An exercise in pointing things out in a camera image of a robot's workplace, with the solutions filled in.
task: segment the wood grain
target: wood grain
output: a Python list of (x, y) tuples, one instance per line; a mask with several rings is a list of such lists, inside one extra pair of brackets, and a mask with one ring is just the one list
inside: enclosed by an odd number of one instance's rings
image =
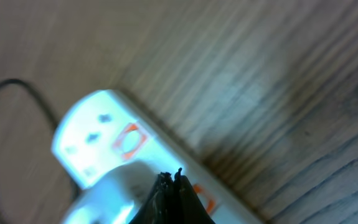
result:
[[(270, 223), (358, 223), (358, 1), (0, 0), (0, 80), (63, 115), (135, 96)], [(57, 223), (69, 184), (34, 102), (0, 93), (0, 207)]]

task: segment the white power strip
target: white power strip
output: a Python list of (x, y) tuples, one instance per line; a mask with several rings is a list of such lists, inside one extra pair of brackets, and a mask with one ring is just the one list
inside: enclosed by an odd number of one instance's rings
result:
[[(145, 164), (152, 174), (174, 174), (182, 167), (214, 222), (261, 223), (119, 91), (99, 90), (75, 104), (55, 132), (52, 152), (82, 189), (91, 189), (111, 170), (134, 162)], [(78, 209), (76, 205), (70, 211)]]

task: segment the wooden floor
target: wooden floor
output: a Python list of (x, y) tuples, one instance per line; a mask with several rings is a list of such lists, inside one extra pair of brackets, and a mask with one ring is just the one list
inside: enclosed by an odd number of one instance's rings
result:
[[(143, 106), (271, 223), (358, 223), (357, 0), (0, 0), (0, 80), (62, 116), (98, 89)], [(0, 93), (0, 207), (58, 223), (69, 183), (18, 88)]]

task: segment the white plastic object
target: white plastic object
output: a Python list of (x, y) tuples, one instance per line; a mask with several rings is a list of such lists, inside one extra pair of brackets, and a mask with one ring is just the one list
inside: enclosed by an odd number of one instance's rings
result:
[[(120, 172), (112, 175), (114, 172), (111, 170), (120, 170), (121, 166), (126, 165), (132, 167), (126, 169), (131, 170), (126, 174), (136, 173), (139, 166), (133, 164), (137, 162), (154, 174), (174, 174), (178, 168), (183, 168), (182, 174), (193, 184), (200, 201), (217, 224), (261, 223), (120, 91), (98, 90), (77, 102), (56, 130), (52, 152), (76, 183), (82, 189), (87, 189), (85, 195), (68, 211), (66, 220), (86, 215), (121, 217), (122, 212), (127, 211), (123, 208), (128, 208), (131, 201), (134, 203), (133, 210), (136, 210), (141, 202), (134, 202), (135, 193), (131, 191), (129, 182), (125, 182)], [(110, 195), (103, 197), (112, 198), (109, 196), (122, 194), (127, 196), (126, 199), (98, 203), (98, 197), (101, 196), (94, 191), (100, 191), (97, 190), (100, 180), (113, 183), (107, 184), (111, 189)], [(136, 180), (140, 184), (146, 182), (144, 179)], [(115, 203), (114, 209), (110, 208), (109, 203)], [(108, 207), (110, 214), (104, 214), (102, 206)], [(106, 223), (114, 222), (117, 220), (108, 220)]]

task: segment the wooden surface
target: wooden surface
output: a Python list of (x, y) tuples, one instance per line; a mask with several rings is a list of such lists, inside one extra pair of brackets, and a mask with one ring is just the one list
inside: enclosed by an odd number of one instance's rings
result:
[[(358, 223), (356, 0), (0, 0), (7, 77), (61, 116), (94, 90), (130, 92), (267, 222)], [(22, 90), (0, 94), (12, 223), (69, 205), (51, 140)]]

